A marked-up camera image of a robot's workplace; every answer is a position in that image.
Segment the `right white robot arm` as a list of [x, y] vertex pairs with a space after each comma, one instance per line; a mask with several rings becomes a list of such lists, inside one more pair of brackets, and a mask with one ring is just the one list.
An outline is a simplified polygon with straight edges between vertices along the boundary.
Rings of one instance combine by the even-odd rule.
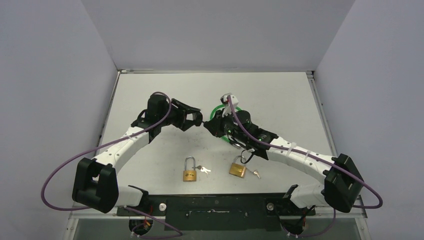
[[203, 126], [215, 137], [228, 137], [253, 155], [279, 162], [316, 179], [310, 185], [294, 184], [286, 192], [282, 207], [290, 215], [302, 208], [328, 205], [339, 212], [349, 213], [362, 189], [362, 177], [353, 160], [345, 154], [319, 154], [288, 142], [277, 134], [252, 123], [246, 110], [237, 112], [242, 123], [238, 126], [232, 114], [222, 116], [219, 110]]

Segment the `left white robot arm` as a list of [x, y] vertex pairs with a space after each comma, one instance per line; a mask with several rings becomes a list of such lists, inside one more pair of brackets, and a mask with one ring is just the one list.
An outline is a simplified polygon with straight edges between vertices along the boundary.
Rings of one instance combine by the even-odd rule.
[[78, 162], [72, 200], [102, 213], [129, 206], [136, 215], [144, 215], [149, 210], [149, 201], [143, 198], [147, 191], [119, 185], [119, 171], [140, 149], [150, 144], [163, 127], [172, 125], [184, 132], [193, 126], [199, 127], [202, 121], [199, 108], [154, 92], [146, 109], [119, 140], [112, 141], [108, 149], [95, 157], [84, 157]]

